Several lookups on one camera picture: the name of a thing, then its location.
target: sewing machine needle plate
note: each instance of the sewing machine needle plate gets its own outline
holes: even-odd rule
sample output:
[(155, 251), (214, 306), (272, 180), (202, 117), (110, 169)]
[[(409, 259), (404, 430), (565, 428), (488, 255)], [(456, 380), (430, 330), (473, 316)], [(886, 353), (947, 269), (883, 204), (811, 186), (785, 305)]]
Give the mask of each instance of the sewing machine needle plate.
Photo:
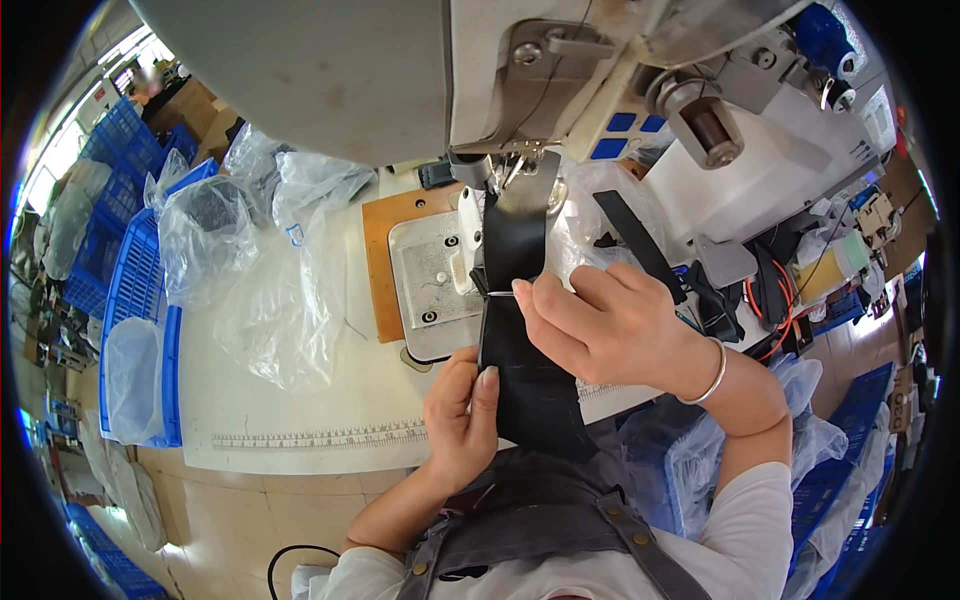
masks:
[(396, 300), (410, 356), (442, 360), (480, 338), (483, 300), (457, 293), (464, 269), (456, 212), (394, 226), (388, 235)]

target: gray apron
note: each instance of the gray apron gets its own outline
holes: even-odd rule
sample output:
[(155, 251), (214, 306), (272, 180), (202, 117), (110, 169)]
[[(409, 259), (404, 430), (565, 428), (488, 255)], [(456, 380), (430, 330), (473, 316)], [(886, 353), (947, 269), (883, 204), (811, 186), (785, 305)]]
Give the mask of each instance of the gray apron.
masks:
[(396, 600), (427, 600), (438, 578), (483, 576), (507, 561), (604, 550), (633, 556), (665, 600), (709, 600), (621, 494), (605, 485), (595, 465), (519, 448), (499, 452), (407, 554)]

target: blue sticker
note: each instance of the blue sticker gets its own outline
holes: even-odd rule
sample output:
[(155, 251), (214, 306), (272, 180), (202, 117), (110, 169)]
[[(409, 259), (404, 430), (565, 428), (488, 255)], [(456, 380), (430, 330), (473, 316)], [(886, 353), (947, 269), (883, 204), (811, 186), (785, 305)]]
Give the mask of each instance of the blue sticker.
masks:
[(643, 121), (643, 125), (640, 126), (642, 132), (647, 133), (656, 133), (663, 127), (663, 124), (666, 123), (666, 119), (663, 117), (658, 117), (655, 114), (651, 114)]
[(635, 120), (636, 115), (632, 112), (618, 112), (611, 118), (610, 124), (607, 126), (607, 131), (628, 132), (630, 127), (634, 125)]
[(593, 154), (590, 155), (590, 160), (601, 160), (603, 158), (617, 158), (620, 156), (620, 153), (623, 152), (624, 147), (627, 145), (627, 140), (624, 138), (604, 138), (597, 142), (596, 148), (593, 149)]
[(290, 236), (290, 243), (294, 246), (303, 245), (303, 228), (300, 227), (299, 223), (294, 224), (293, 227), (286, 229), (287, 235)]

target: woman's left hand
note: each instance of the woman's left hand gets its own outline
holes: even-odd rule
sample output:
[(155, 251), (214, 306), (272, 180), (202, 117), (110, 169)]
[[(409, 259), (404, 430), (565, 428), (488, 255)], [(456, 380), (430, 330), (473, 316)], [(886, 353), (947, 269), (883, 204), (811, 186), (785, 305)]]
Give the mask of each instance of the woman's left hand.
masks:
[(465, 488), (496, 454), (499, 373), (487, 367), (478, 376), (476, 360), (477, 346), (454, 352), (423, 400), (433, 454), (421, 469), (446, 495)]

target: screw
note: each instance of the screw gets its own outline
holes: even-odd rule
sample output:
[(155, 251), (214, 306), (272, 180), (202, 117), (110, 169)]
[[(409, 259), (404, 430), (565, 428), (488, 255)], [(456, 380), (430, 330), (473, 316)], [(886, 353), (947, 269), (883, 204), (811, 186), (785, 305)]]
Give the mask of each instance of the screw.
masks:
[(514, 48), (514, 64), (519, 66), (530, 66), (540, 61), (543, 56), (543, 50), (539, 44), (528, 41)]

